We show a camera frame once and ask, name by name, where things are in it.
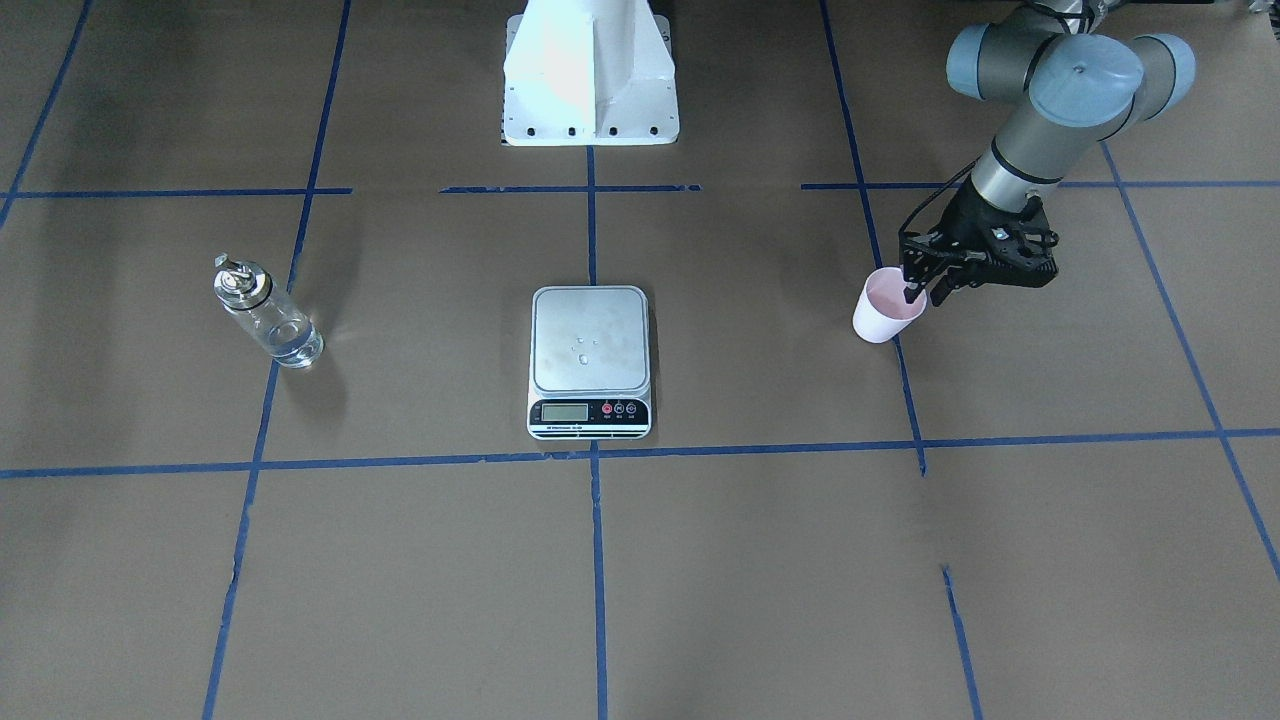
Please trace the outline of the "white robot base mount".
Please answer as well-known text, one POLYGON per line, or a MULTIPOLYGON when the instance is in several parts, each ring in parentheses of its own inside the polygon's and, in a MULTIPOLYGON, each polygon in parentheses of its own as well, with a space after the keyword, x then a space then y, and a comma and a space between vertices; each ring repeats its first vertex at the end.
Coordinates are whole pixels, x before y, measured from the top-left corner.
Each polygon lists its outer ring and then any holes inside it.
POLYGON ((655 146, 681 133, 669 19, 649 1, 529 1, 506 22, 500 137, 655 146))

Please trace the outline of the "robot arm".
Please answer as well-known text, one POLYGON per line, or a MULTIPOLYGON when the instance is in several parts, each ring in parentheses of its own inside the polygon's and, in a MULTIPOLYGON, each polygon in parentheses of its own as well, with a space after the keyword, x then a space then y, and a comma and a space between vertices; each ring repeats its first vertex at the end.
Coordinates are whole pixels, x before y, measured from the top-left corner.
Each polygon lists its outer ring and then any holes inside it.
POLYGON ((987 149, 947 183, 940 219, 899 228, 909 304, 941 305, 983 284, 1041 288, 1059 273, 1059 234, 1044 200, 1100 142, 1179 104, 1196 54, 1175 35, 1120 41, 1098 32, 1114 1, 1024 1, 1004 20, 966 27, 952 42, 947 81, 980 101, 1011 105, 987 149))

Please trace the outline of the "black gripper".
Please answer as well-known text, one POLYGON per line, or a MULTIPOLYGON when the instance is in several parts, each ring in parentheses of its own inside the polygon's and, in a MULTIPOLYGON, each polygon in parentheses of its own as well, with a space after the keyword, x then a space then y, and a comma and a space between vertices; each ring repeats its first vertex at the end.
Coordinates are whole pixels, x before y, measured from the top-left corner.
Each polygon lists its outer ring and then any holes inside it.
POLYGON ((931 234, 899 236, 902 299, 913 305, 928 290, 933 307, 955 291, 982 284, 1041 288, 1057 277, 1059 242, 1032 196, 1020 211, 1005 211, 961 188, 948 201, 931 234))

